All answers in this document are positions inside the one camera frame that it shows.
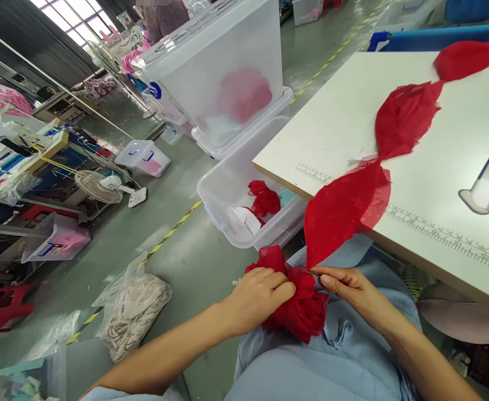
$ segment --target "factory floor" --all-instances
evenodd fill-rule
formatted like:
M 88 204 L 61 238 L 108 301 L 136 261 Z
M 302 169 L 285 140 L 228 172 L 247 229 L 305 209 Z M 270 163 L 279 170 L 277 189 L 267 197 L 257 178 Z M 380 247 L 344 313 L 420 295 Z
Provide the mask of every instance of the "factory floor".
M 290 19 L 281 27 L 283 83 L 297 96 L 291 115 L 351 54 L 366 46 L 373 22 L 385 5 L 380 0 L 348 0 L 341 8 L 327 9 L 317 22 L 295 27 Z M 146 138 L 158 124 L 153 119 L 143 120 L 140 107 L 120 92 L 111 94 L 102 107 L 135 138 Z M 122 134 L 109 125 L 92 119 L 82 125 L 112 146 L 121 143 Z M 15 330 L 0 334 L 0 368 L 40 357 L 53 344 L 66 342 L 93 314 L 91 304 L 101 290 L 141 251 L 154 248 L 197 203 L 198 180 L 216 162 L 187 138 L 176 146 L 157 139 L 156 145 L 172 164 L 160 179 L 136 177 L 148 188 L 147 201 L 133 209 L 124 202 L 110 207 L 93 228 L 94 240 L 78 257 L 58 266 L 44 265 L 48 271 L 41 272 L 44 282 L 35 297 L 35 311 Z M 291 253 L 300 246 L 296 239 L 286 251 Z M 232 281 L 255 260 L 257 251 L 233 247 L 200 205 L 145 265 L 147 273 L 157 275 L 174 290 L 145 341 L 223 299 L 232 291 Z M 102 315 L 88 324 L 78 341 L 97 335 Z M 238 343 L 239 338 L 225 341 L 185 372 L 192 400 L 224 398 L 233 382 Z

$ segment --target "window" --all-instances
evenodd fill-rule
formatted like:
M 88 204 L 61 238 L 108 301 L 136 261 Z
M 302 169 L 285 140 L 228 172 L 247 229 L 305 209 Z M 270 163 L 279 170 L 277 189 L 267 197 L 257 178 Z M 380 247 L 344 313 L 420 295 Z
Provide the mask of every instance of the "window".
M 100 31 L 109 35 L 111 34 L 109 25 L 116 29 L 97 0 L 31 0 L 31 2 L 85 51 L 89 48 L 87 41 L 97 42 L 98 39 L 103 39 Z M 89 24 L 92 31 L 83 24 L 83 21 Z

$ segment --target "floor marking line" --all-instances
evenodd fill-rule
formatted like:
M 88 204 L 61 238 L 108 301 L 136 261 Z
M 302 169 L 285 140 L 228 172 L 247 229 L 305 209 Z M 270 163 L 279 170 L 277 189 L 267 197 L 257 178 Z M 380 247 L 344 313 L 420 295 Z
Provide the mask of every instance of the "floor marking line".
M 178 224 L 176 224 L 169 232 L 167 235 L 164 236 L 164 238 L 150 251 L 150 253 L 148 253 L 148 256 L 146 256 L 146 259 L 143 260 L 143 264 L 145 264 L 149 258 L 151 258 L 153 256 L 153 254 L 155 254 L 159 249 L 160 247 L 165 243 L 166 240 L 168 240 L 168 238 L 170 238 L 170 236 L 172 234 L 174 234 L 174 232 L 176 232 L 176 230 L 178 229 L 179 226 L 181 226 L 185 220 L 187 220 L 189 218 L 189 216 L 194 212 L 194 210 L 200 206 L 202 204 L 202 200 L 199 200 L 197 203 L 194 204 L 194 206 L 189 209 L 189 211 L 185 214 L 185 216 L 183 216 L 180 221 L 178 222 Z M 66 342 L 66 345 L 68 344 L 72 344 L 74 341 L 77 340 L 77 338 L 79 337 L 79 335 L 81 334 L 81 332 L 83 330 L 85 330 L 87 328 L 87 326 L 89 324 L 92 323 L 92 321 L 94 321 L 94 319 L 96 319 L 96 317 L 98 316 L 98 314 L 100 314 L 100 312 L 102 312 L 102 310 L 104 309 L 103 306 L 100 306 L 98 307 L 94 313 L 92 315 L 89 316 L 89 318 L 85 321 L 85 323 L 83 323 L 81 325 L 81 327 L 74 333 L 73 336 L 70 337 L 70 339 Z
M 336 50 L 336 52 L 334 53 L 334 55 L 331 56 L 328 59 L 328 61 L 326 62 L 326 64 L 324 64 L 322 66 L 322 68 L 313 76 L 313 78 L 295 95 L 295 98 L 293 100 L 291 100 L 291 103 L 289 103 L 290 105 L 292 105 L 294 102 L 296 102 L 296 100 L 300 97 L 300 95 L 302 95 L 307 90 L 307 88 L 321 74 L 321 72 L 323 72 L 324 69 L 326 67 L 328 67 L 328 64 L 330 64 L 335 59 L 335 57 L 337 57 L 337 55 L 346 47 L 346 45 L 348 45 L 352 41 L 352 39 L 354 39 L 354 37 L 358 34 L 358 32 L 361 31 L 371 21 L 372 16 L 376 14 L 376 12 L 380 9 L 380 7 L 382 7 L 384 5 L 384 3 L 386 1 L 388 1 L 388 0 L 382 0 L 380 2 L 380 4 L 378 4 L 375 7 L 375 9 L 372 11 L 372 13 L 369 14 L 369 16 L 367 17 L 367 19 L 365 19 L 363 21 L 363 23 L 358 27 L 358 29 L 356 29 L 356 31 L 352 35 L 349 36 L 349 38 L 345 41 L 345 43 L 343 43 L 341 45 L 341 47 Z

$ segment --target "light blue uniform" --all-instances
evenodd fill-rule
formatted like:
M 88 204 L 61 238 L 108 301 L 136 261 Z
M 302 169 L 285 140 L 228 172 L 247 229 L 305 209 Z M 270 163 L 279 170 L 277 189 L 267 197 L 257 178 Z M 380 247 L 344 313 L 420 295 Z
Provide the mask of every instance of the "light blue uniform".
M 295 256 L 288 262 L 301 265 L 305 250 Z M 321 265 L 343 266 L 343 261 L 337 252 Z M 395 273 L 369 255 L 358 269 L 420 328 L 414 300 Z M 247 334 L 238 349 L 233 387 L 226 396 L 226 401 L 414 399 L 412 382 L 389 344 L 349 304 L 332 294 L 323 334 L 313 337 L 309 345 L 261 327 Z M 96 388 L 83 399 L 108 400 L 164 398 Z

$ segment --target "blue handle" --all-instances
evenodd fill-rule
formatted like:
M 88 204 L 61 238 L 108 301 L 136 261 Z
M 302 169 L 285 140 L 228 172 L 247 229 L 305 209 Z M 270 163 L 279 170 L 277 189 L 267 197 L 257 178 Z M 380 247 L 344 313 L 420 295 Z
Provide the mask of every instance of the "blue handle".
M 53 249 L 53 247 L 55 246 L 55 244 L 52 242 L 48 242 L 48 244 L 50 245 L 50 247 L 47 250 L 45 250 L 44 253 L 37 255 L 37 256 L 39 256 L 39 257 L 46 256 L 48 254 L 48 252 L 50 252 Z
M 150 157 L 148 159 L 143 159 L 145 162 L 149 162 L 152 159 L 152 157 L 154 156 L 154 151 L 151 150 L 150 152 L 151 152 Z

